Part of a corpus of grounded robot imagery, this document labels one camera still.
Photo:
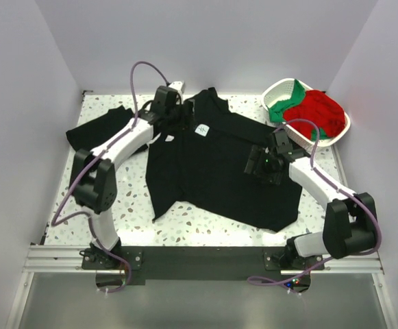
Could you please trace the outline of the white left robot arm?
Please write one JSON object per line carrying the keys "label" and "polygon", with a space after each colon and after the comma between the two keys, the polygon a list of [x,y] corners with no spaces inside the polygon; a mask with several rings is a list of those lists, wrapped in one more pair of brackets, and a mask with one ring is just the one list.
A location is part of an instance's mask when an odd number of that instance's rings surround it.
{"label": "white left robot arm", "polygon": [[159,135],[172,135],[191,125],[193,102],[184,101],[184,91],[183,81],[158,87],[149,108],[141,108],[137,118],[100,146],[74,155],[69,189],[89,217],[96,248],[118,254],[121,246],[112,216],[118,194],[116,172],[121,165]]}

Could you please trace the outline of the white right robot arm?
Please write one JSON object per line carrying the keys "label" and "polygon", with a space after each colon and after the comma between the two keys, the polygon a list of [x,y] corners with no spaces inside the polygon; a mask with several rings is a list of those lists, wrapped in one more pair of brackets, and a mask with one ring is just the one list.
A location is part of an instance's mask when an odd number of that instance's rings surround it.
{"label": "white right robot arm", "polygon": [[285,131],[274,131],[266,140],[265,147],[251,148],[245,173],[274,185],[288,178],[309,192],[325,211],[322,231],[287,240],[283,252],[274,256],[279,267],[289,268],[296,260],[324,254],[341,259],[379,248],[381,231],[370,194],[357,194],[334,180],[315,164],[313,154],[294,148]]}

